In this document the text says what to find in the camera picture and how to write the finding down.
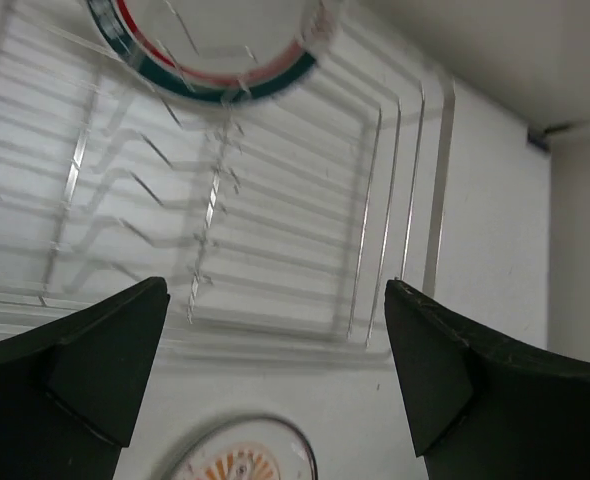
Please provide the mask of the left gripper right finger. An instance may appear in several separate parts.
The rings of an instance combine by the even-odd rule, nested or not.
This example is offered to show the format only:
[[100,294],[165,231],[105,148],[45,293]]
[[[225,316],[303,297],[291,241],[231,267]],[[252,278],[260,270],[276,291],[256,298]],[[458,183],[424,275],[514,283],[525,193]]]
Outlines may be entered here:
[[415,454],[432,479],[590,479],[590,363],[388,282],[385,321]]

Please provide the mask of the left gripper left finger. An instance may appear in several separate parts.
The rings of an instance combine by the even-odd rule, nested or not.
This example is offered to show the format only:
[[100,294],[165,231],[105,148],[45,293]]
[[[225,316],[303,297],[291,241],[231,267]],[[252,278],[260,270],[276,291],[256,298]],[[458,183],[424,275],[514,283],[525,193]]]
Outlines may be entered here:
[[0,341],[0,479],[111,479],[130,445],[170,302],[149,277]]

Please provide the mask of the orange sunburst plate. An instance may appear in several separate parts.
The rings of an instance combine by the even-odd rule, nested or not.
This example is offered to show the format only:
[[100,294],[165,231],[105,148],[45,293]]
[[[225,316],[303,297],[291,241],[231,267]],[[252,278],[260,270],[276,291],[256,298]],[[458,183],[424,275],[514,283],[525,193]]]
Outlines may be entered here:
[[291,420],[240,412],[205,424],[182,446],[162,479],[317,479],[312,445]]

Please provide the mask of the green rimmed plate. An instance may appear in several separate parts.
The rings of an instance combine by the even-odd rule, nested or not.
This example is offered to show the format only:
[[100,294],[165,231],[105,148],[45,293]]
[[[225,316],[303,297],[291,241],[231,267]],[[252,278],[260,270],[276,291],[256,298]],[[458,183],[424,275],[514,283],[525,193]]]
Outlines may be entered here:
[[343,1],[93,0],[107,47],[163,91],[208,104],[277,95],[327,53]]

